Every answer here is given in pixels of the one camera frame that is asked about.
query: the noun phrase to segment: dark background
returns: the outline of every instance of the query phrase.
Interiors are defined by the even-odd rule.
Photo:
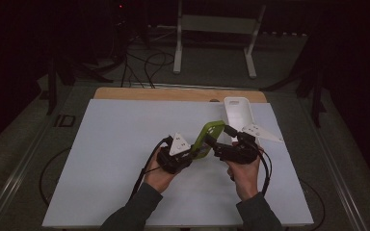
[[[176,24],[176,1],[138,1],[119,15],[130,27]],[[80,62],[95,63],[107,56],[114,33],[110,1],[94,2],[97,7],[93,0],[0,1],[0,133],[40,94],[36,80],[47,73],[51,44],[65,48]],[[209,1],[186,2],[188,13],[251,13],[247,7],[237,11],[238,4],[230,7],[226,1],[216,1],[217,8],[207,7]],[[326,66],[323,85],[370,166],[370,1],[331,2],[274,1],[268,5],[261,33],[310,35],[293,72]],[[147,15],[143,6],[148,7]],[[117,40],[116,45],[123,44],[123,39]]]

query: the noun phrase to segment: wooden edge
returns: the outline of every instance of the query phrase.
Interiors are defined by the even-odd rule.
[[[195,90],[195,89],[128,89],[99,88],[94,99],[126,99],[126,100],[171,100],[201,101],[211,100],[223,102],[225,97],[246,97],[251,103],[267,103],[261,91],[254,90]]]

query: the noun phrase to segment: metal frame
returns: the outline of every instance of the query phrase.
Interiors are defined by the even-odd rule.
[[[308,112],[308,109],[305,107],[304,101],[300,100],[299,102],[303,112],[305,113],[305,117],[307,118],[308,126],[312,128],[314,136],[321,145],[321,148],[324,153],[323,157],[326,162],[327,170],[330,174],[331,181],[334,184],[338,196],[341,199],[342,206],[344,207],[345,212],[347,213],[351,225],[356,231],[358,230],[368,231],[369,229],[366,225],[366,222],[359,211],[359,208],[354,200],[353,194],[351,193],[347,183],[345,182],[344,177],[341,174],[341,171],[339,170],[337,163],[334,160],[334,154],[329,149],[329,146],[327,145],[324,135],[322,134],[321,130],[318,127],[314,126],[314,123],[312,122],[312,116]]]
[[[266,11],[266,6],[262,5],[258,18],[232,18],[232,17],[212,17],[212,16],[195,16],[182,13],[182,0],[178,0],[178,18],[176,27],[176,50],[173,61],[173,73],[181,72],[182,63],[182,30],[221,32],[221,33],[238,33],[251,35],[250,44],[245,47],[244,54],[249,77],[257,77],[254,68],[251,51],[257,39],[260,30],[261,21]]]
[[[23,154],[22,159],[19,161],[16,168],[5,183],[2,191],[0,192],[0,219],[7,211],[14,196],[16,195],[17,190],[21,186],[23,179],[26,177],[27,171],[38,151],[40,142],[45,137],[48,129],[53,126],[57,114],[63,108],[70,92],[71,88],[66,88],[65,92],[62,92],[59,104],[53,108],[52,114],[46,116],[40,129],[36,133],[35,137],[31,140],[31,144],[29,145],[28,149]]]

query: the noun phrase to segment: floor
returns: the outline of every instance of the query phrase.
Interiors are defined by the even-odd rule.
[[[145,49],[140,39],[129,47],[125,87],[140,88],[141,82],[149,88],[146,75],[152,76],[156,71],[150,77],[156,88],[257,90],[288,76],[306,40],[306,37],[261,35],[252,53],[257,71],[253,80],[248,77],[242,51],[241,44],[246,38],[186,33],[182,70],[173,74],[174,30],[156,28],[150,37],[151,50]],[[37,98],[2,133],[0,230],[50,230],[41,227],[47,207],[40,188],[50,201],[66,161],[67,148],[73,144],[89,100],[98,87],[119,87],[123,72],[124,64],[103,73],[114,80],[111,84],[97,83],[76,73],[78,81],[73,87],[59,83],[59,103],[52,116],[46,115],[47,101]],[[40,83],[46,89],[45,77]],[[310,98],[297,98],[294,93],[298,84],[265,92],[297,174],[303,180],[304,195],[315,222],[289,230],[313,230],[319,224],[317,230],[370,230],[370,171],[328,91],[323,91],[326,111],[320,114],[322,127],[316,128],[309,117]],[[70,127],[54,126],[58,115],[75,116],[76,121]]]

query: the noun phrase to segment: white stand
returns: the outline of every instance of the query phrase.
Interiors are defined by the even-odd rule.
[[[179,74],[181,72],[182,30],[189,30],[251,35],[251,43],[245,48],[244,53],[249,77],[252,79],[256,78],[256,70],[251,57],[251,51],[253,50],[254,43],[256,42],[261,20],[266,10],[265,5],[261,6],[258,18],[251,19],[182,14],[182,0],[178,1],[177,36],[175,57],[173,62],[173,73]]]

